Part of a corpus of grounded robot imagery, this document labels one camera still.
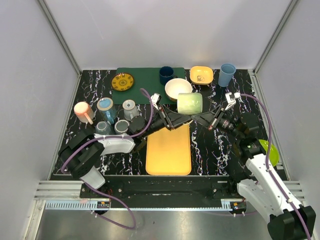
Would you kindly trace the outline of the pale green mug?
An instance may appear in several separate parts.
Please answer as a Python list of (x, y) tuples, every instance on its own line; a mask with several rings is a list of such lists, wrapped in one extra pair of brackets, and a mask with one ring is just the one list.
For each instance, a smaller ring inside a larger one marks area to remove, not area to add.
[(179, 93), (177, 97), (177, 112), (184, 115), (196, 115), (203, 111), (203, 96), (201, 93)]

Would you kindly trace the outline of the light grey-blue mug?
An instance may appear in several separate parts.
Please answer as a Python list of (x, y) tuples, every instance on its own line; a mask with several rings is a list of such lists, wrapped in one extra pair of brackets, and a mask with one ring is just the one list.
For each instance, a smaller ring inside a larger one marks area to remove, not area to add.
[(136, 103), (132, 99), (127, 99), (122, 104), (124, 118), (127, 121), (131, 121), (134, 117), (139, 115)]

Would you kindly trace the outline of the dark grey mug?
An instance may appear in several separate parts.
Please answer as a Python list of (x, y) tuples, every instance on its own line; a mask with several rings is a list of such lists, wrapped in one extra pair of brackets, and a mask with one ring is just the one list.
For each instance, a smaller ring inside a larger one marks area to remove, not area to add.
[(117, 135), (122, 135), (127, 133), (129, 126), (130, 126), (129, 121), (125, 119), (121, 119), (114, 124), (114, 131)]

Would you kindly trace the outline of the blue butterfly mug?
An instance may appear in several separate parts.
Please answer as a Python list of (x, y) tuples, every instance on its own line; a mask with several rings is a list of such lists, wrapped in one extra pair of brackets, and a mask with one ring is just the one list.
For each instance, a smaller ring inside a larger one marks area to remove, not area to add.
[(109, 122), (111, 125), (116, 122), (117, 111), (111, 98), (100, 98), (97, 102), (97, 109), (105, 121)]

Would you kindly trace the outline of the slate blue hexagonal mug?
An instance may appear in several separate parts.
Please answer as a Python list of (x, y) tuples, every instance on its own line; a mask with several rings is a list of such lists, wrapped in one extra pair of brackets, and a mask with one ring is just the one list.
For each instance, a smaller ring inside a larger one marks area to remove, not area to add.
[(113, 126), (108, 121), (99, 121), (95, 126), (95, 133), (100, 135), (114, 135)]

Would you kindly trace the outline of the pink mug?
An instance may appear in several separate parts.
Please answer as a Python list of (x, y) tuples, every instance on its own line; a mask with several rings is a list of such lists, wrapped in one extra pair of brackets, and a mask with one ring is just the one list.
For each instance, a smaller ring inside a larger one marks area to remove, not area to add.
[(80, 120), (80, 122), (86, 124), (89, 123), (90, 125), (94, 124), (93, 119), (95, 117), (95, 113), (87, 102), (78, 102), (74, 106), (73, 111), (77, 118)]

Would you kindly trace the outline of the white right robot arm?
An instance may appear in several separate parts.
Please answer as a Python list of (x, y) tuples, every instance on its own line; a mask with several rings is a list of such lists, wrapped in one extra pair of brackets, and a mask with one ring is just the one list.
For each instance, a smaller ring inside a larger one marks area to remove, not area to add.
[(234, 136), (235, 153), (255, 177), (245, 172), (230, 173), (228, 195), (249, 201), (265, 220), (273, 240), (311, 239), (316, 212), (311, 206), (303, 206), (279, 177), (257, 138), (257, 120), (249, 112), (234, 120), (223, 107), (192, 115), (191, 119), (208, 130), (219, 129)]

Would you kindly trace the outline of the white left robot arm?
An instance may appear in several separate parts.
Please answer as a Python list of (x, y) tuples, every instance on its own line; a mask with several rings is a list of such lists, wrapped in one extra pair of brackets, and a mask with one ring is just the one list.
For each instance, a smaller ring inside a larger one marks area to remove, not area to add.
[(191, 120), (189, 115), (159, 105), (151, 107), (148, 119), (141, 115), (135, 116), (129, 121), (128, 130), (121, 134), (103, 135), (84, 129), (60, 149), (58, 156), (63, 162), (61, 171), (67, 170), (73, 179), (79, 179), (90, 186), (90, 192), (95, 197), (103, 198), (108, 193), (108, 186), (95, 167), (101, 156), (137, 152), (151, 134), (164, 128), (175, 130)]

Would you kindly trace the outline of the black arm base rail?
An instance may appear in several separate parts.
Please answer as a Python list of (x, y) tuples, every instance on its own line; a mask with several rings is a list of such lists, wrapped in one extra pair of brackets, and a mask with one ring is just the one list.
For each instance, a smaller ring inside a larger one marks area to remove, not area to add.
[(222, 199), (243, 200), (228, 176), (108, 175), (99, 189), (131, 209), (221, 207)]

